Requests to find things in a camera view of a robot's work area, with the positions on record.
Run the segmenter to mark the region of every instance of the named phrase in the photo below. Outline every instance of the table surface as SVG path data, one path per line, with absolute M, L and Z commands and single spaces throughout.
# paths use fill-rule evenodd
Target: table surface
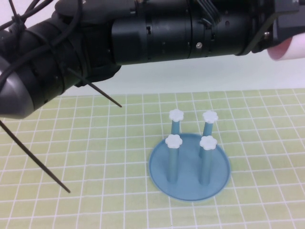
M 59 97 L 8 127 L 71 189 L 60 189 L 0 130 L 0 228 L 304 229 L 305 89 Z M 147 161 L 171 130 L 213 136 L 232 165 L 228 186 L 200 203 L 168 198 Z

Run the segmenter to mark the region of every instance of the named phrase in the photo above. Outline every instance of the blue stand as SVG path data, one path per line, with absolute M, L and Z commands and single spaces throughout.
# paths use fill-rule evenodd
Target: blue stand
M 178 135 L 180 134 L 180 121 L 174 122 L 172 121 L 172 135 Z
M 180 134 L 183 143 L 179 148 L 178 176 L 175 183 L 168 181 L 170 153 L 165 140 L 154 148 L 149 158 L 149 173 L 160 191 L 182 201 L 202 201 L 225 188 L 231 175 L 231 166 L 228 157 L 218 145 L 211 154 L 209 183 L 200 183 L 202 160 L 198 154 L 202 148 L 199 145 L 201 137 L 196 134 Z
M 178 178 L 178 152 L 179 149 L 169 148 L 169 171 L 168 181 L 170 183 L 176 183 Z
M 200 152 L 202 159 L 199 181 L 200 184 L 207 186 L 210 183 L 210 171 L 214 150 L 205 150 L 201 147 Z

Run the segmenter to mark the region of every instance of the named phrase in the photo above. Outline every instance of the white background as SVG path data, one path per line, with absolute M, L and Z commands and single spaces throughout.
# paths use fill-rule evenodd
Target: white background
M 14 0 L 23 14 L 31 0 Z M 27 20 L 29 27 L 51 16 L 53 4 Z M 11 19 L 7 0 L 0 0 L 0 24 Z M 305 59 L 274 62 L 266 52 L 195 60 L 123 66 L 111 79 L 96 83 L 110 94 L 197 92 L 305 87 Z M 89 87 L 65 95 L 97 94 Z

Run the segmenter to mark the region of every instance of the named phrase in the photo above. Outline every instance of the black wire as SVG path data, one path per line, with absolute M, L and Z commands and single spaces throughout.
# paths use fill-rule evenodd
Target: black wire
M 17 12 L 16 12 L 16 9 L 15 9 L 14 3 L 13 3 L 13 0 L 9 0 L 9 3 L 10 3 L 10 8 L 11 8 L 11 10 L 13 11 L 14 17 L 15 17 L 15 18 L 18 18 L 18 14 L 17 14 Z
M 27 12 L 31 11 L 32 9 L 34 9 L 34 7 L 38 4 L 38 2 L 40 2 L 40 0 L 33 0 L 25 12 L 27 13 Z
M 71 34 L 71 32 L 75 29 L 75 27 L 79 23 L 79 21 L 81 19 L 81 13 L 82 13 L 82 0 L 77 0 L 77 1 L 78 1 L 78 8 L 77 8 L 77 11 L 76 11 L 76 13 L 75 13 L 71 23 L 69 24 L 68 28 L 62 34 L 60 34 L 57 38 L 55 38 L 53 41 L 51 41 L 51 46 L 52 47 L 54 47 L 54 46 L 60 44 L 62 41 L 64 41 Z M 39 47 L 37 49 L 34 49 L 34 50 L 28 52 L 27 54 L 25 54 L 22 57 L 20 57 L 17 61 L 12 63 L 0 75 L 0 90 L 3 88 L 3 86 L 4 86 L 5 82 L 6 82 L 6 79 L 15 70 L 17 70 L 19 67 L 24 65 L 26 62 L 32 60 L 33 58 L 35 58 L 35 57 L 37 57 L 37 56 L 39 56 L 41 54 L 44 54 L 45 52 L 47 52 L 49 50 L 50 50 L 50 46 L 49 45 L 41 46 L 41 47 Z
M 86 78 L 83 78 L 80 74 L 78 74 L 77 72 L 75 72 L 74 70 L 72 70 L 71 68 L 67 69 L 69 72 L 71 72 L 72 74 L 74 74 L 76 77 L 78 77 L 80 80 L 82 80 L 84 83 L 88 84 L 91 88 L 93 88 L 94 90 L 96 90 L 97 92 L 99 92 L 100 94 L 102 94 L 103 96 L 105 96 L 107 99 L 109 99 L 110 101 L 112 101 L 113 103 L 115 103 L 116 105 L 118 105 L 119 107 L 122 107 L 122 105 L 120 105 L 117 101 L 115 101 L 114 99 L 112 99 L 109 95 L 107 95 L 105 92 L 103 92 L 100 88 L 98 88 L 97 86 L 95 86 L 93 83 L 91 83 L 89 80 L 87 80 Z
M 0 120 L 0 126 L 2 129 L 16 142 L 16 144 L 40 167 L 45 171 L 57 184 L 59 184 L 68 193 L 71 191 L 30 151 L 27 147 L 6 127 L 6 125 Z
M 41 4 L 39 4 L 37 7 L 35 7 L 34 9 L 32 9 L 31 11 L 23 14 L 20 16 L 20 19 L 26 20 L 27 18 L 33 16 L 35 13 L 41 11 L 43 8 L 45 8 L 46 6 L 48 6 L 51 2 L 53 2 L 53 0 L 45 0 L 44 2 L 42 2 Z M 14 21 L 9 21 L 3 25 L 0 26 L 0 31 L 6 29 L 7 27 L 11 26 L 14 23 Z
M 204 20 L 212 26 L 216 26 L 221 21 L 221 15 L 218 9 L 210 0 L 198 0 L 198 3 L 202 8 L 203 13 L 207 17 Z

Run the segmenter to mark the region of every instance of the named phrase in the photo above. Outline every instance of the white flower-shaped cap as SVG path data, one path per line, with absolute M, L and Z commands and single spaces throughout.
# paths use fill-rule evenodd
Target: white flower-shaped cap
M 178 149 L 182 144 L 182 139 L 180 138 L 179 135 L 169 135 L 166 138 L 165 143 L 171 149 Z
M 212 136 L 203 136 L 199 144 L 205 150 L 211 150 L 216 148 L 217 140 Z
M 179 109 L 174 109 L 170 111 L 170 119 L 174 122 L 179 122 L 183 120 L 183 111 L 180 111 Z
M 207 111 L 202 115 L 206 123 L 212 124 L 218 120 L 218 115 L 215 111 Z

